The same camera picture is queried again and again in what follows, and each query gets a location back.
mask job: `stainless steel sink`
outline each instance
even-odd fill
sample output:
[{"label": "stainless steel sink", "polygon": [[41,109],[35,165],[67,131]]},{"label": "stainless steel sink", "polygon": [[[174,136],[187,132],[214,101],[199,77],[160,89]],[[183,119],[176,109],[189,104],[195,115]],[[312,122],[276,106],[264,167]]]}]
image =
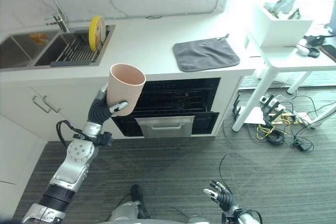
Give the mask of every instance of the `stainless steel sink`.
[{"label": "stainless steel sink", "polygon": [[38,31],[9,36],[0,45],[0,69],[29,66],[59,31]]},{"label": "stainless steel sink", "polygon": [[39,31],[9,36],[0,44],[0,71],[97,66],[114,28],[106,27],[106,39],[96,52],[89,47],[88,29],[72,29],[70,33]]}]

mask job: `pink cup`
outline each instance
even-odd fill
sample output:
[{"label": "pink cup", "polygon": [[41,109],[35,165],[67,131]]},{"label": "pink cup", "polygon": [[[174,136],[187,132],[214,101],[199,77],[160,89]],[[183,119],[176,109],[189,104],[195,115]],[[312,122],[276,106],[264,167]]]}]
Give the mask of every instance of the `pink cup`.
[{"label": "pink cup", "polygon": [[123,116],[132,113],[145,82],[146,76],[134,66],[119,63],[110,68],[107,105],[111,107],[122,101],[128,102],[128,106],[116,112],[115,115]]}]

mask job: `oven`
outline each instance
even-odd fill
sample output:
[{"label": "oven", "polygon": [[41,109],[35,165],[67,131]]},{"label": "oven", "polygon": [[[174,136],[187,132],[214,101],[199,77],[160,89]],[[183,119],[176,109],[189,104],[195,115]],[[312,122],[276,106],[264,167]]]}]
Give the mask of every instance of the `oven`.
[{"label": "oven", "polygon": [[179,137],[211,134],[211,107],[220,78],[148,81],[134,111],[113,117],[125,136]]}]

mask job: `dish towel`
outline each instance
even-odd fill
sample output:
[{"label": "dish towel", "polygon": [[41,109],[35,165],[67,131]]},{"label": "dish towel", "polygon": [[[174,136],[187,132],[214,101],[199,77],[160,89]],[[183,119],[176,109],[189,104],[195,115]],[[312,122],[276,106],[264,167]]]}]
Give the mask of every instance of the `dish towel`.
[{"label": "dish towel", "polygon": [[225,37],[176,43],[173,51],[179,68],[184,72],[224,68],[238,65],[240,58]]}]

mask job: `white cabinet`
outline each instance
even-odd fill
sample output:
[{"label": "white cabinet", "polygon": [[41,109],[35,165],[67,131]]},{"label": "white cabinet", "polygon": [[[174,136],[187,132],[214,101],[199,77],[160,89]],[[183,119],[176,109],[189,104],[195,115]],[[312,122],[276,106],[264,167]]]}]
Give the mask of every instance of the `white cabinet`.
[{"label": "white cabinet", "polygon": [[[88,119],[90,106],[106,81],[105,79],[92,79],[84,83],[33,86],[32,88],[40,96],[46,95],[51,104],[61,108],[60,113],[74,127],[83,129]],[[103,131],[111,132],[113,138],[125,138],[111,119],[105,122]]]},{"label": "white cabinet", "polygon": [[0,216],[11,219],[46,142],[0,115]]},{"label": "white cabinet", "polygon": [[[0,113],[42,139],[57,141],[56,123],[66,118],[51,110],[42,99],[30,87],[1,88]],[[73,133],[65,128],[62,127],[64,137],[71,139]]]},{"label": "white cabinet", "polygon": [[39,137],[0,115],[0,181],[16,184]]}]

